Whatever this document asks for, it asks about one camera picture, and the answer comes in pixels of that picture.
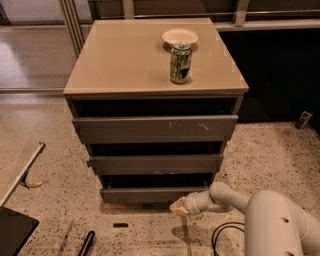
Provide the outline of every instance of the drawer cabinet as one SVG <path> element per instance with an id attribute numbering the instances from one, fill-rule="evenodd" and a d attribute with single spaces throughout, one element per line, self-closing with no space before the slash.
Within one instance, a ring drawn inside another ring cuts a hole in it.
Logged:
<path id="1" fill-rule="evenodd" d="M 208 188 L 241 95 L 67 98 L 106 203 L 171 202 Z"/>
<path id="2" fill-rule="evenodd" d="M 199 38 L 183 85 L 161 36 L 177 27 Z M 247 91 L 208 18 L 96 20 L 64 96 L 104 202 L 157 203 L 208 188 Z"/>

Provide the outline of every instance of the black cable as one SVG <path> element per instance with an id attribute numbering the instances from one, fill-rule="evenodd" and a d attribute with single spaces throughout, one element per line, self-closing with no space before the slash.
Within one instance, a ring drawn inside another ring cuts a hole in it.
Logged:
<path id="1" fill-rule="evenodd" d="M 244 232 L 244 230 L 242 228 L 234 226 L 234 224 L 243 225 L 244 226 L 244 224 L 240 223 L 240 222 L 228 222 L 228 223 L 224 223 L 224 224 L 220 225 L 219 227 L 217 227 L 214 230 L 214 232 L 212 234 L 212 237 L 211 237 L 211 244 L 212 244 L 212 249 L 213 249 L 213 255 L 214 256 L 219 256 L 216 247 L 217 247 L 217 242 L 218 242 L 219 235 L 224 229 L 226 229 L 226 228 L 235 228 L 235 229 L 238 229 L 238 230 Z"/>

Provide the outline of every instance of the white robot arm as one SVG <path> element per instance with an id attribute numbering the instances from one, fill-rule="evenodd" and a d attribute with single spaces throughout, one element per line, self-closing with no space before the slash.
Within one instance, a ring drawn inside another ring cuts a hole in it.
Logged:
<path id="1" fill-rule="evenodd" d="M 262 190 L 249 197 L 214 182 L 209 190 L 191 193 L 170 206 L 178 215 L 203 211 L 245 215 L 246 256 L 303 256 L 320 252 L 320 222 L 284 195 Z"/>

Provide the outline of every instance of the white bowl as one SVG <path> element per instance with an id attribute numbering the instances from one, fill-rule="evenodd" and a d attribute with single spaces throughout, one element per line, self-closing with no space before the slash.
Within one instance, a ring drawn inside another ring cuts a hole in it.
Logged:
<path id="1" fill-rule="evenodd" d="M 199 37 L 197 33 L 192 30 L 175 28 L 164 32 L 162 34 L 162 39 L 170 45 L 173 45 L 175 42 L 179 41 L 194 44 L 198 41 Z"/>

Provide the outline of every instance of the beverage can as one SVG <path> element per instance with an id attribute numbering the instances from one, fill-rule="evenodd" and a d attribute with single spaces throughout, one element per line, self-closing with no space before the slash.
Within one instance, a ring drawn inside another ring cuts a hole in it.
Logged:
<path id="1" fill-rule="evenodd" d="M 192 49 L 187 42 L 176 42 L 171 49 L 170 80 L 176 84 L 183 84 L 188 80 L 191 67 Z"/>

